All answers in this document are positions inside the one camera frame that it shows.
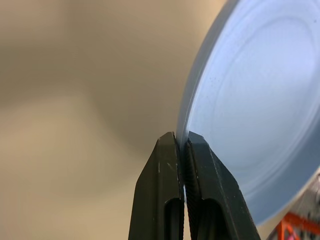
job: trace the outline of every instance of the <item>beige wall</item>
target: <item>beige wall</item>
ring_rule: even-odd
[[[222,2],[0,2],[0,239],[127,239]]]

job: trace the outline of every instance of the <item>disc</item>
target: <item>disc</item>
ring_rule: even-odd
[[[185,86],[178,143],[204,137],[259,225],[319,166],[319,104],[320,0],[228,1]]]

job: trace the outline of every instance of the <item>circular lid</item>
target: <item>circular lid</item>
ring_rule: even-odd
[[[232,0],[191,69],[178,143],[189,131],[204,137],[257,225],[319,166],[319,60],[320,0]]]

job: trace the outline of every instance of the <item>metal jaw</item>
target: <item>metal jaw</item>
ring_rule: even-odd
[[[236,180],[204,138],[190,132],[181,162],[178,149],[173,132],[156,142],[135,186],[128,239],[182,240],[185,184],[192,240],[260,240]]]

